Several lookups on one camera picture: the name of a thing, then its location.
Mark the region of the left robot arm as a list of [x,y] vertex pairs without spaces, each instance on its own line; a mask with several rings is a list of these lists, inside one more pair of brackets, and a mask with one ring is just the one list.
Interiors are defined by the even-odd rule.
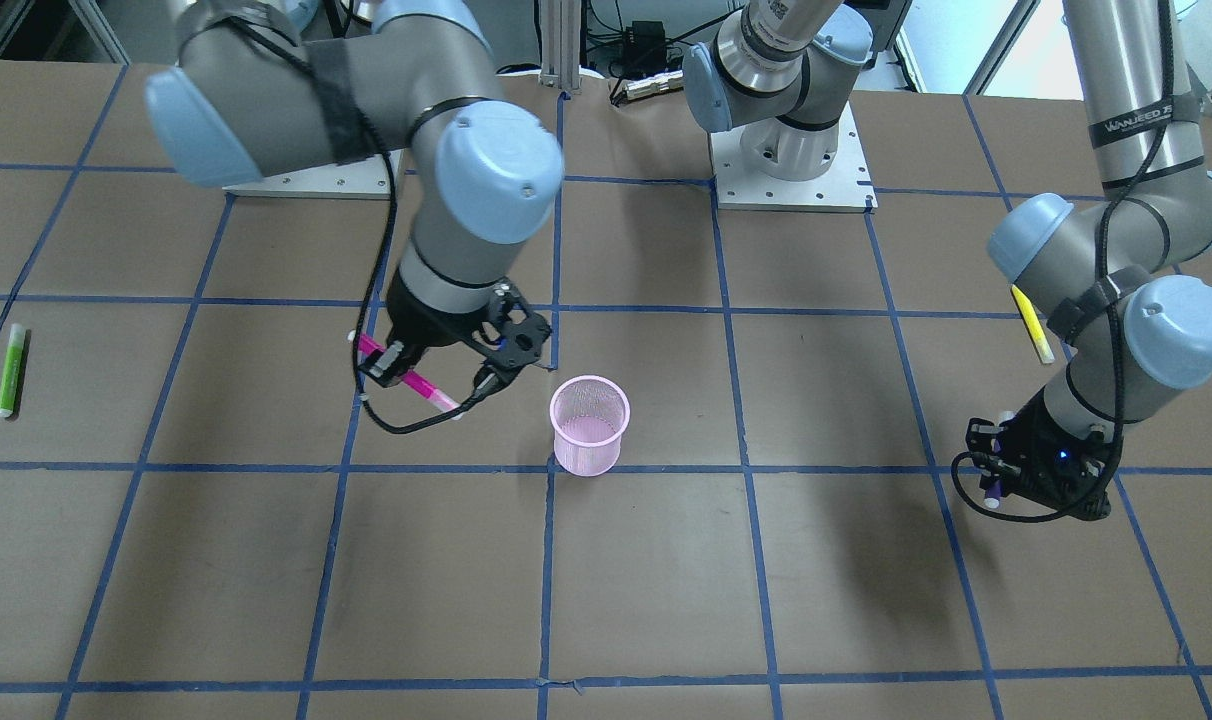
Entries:
[[[1212,248],[1212,172],[1201,109],[1168,1],[1068,1],[1104,200],[1054,193],[1010,211],[987,242],[1008,282],[1071,345],[1067,366],[1017,413],[970,421],[961,461],[981,473],[973,512],[1045,507],[1044,521],[1107,518],[1126,432],[1212,375],[1212,286],[1170,265]],[[829,168],[839,120],[874,32],[839,1],[749,1],[684,55],[703,131],[742,128],[754,167],[781,181]]]

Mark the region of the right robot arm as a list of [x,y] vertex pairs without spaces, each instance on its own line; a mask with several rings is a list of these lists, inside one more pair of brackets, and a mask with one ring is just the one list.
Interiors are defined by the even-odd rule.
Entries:
[[554,135],[505,101],[484,32],[461,1],[383,1],[368,35],[305,41],[276,5],[195,1],[176,18],[175,67],[145,81],[155,136],[187,181],[225,187],[402,150],[421,206],[385,295],[398,384],[429,348],[470,342],[509,383],[539,359],[545,320],[513,322],[518,255],[564,181]]

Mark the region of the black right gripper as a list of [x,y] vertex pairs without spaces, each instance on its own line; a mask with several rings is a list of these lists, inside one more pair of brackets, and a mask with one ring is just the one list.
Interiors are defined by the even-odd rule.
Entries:
[[551,337],[551,325],[530,309],[514,282],[497,282],[486,305],[456,314],[425,305],[396,272],[385,293],[385,309],[391,318],[387,347],[376,341],[356,342],[356,368],[385,388],[400,384],[406,370],[417,368],[429,348],[463,343],[484,358],[474,378],[475,395],[496,395],[524,368],[541,362]]

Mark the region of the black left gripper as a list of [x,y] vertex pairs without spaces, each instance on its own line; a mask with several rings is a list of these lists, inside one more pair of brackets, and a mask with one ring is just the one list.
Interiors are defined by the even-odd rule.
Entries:
[[1004,521],[1050,521],[1071,516],[1096,521],[1111,514],[1108,484],[1121,461],[1122,438],[1092,425],[1087,436],[1071,436],[1051,419],[1042,392],[997,425],[973,416],[966,430],[966,457],[981,469],[982,486],[993,474],[1002,480],[1004,498],[1017,495],[1050,507],[1041,516],[1016,516],[987,510],[967,498],[966,505],[987,518]]

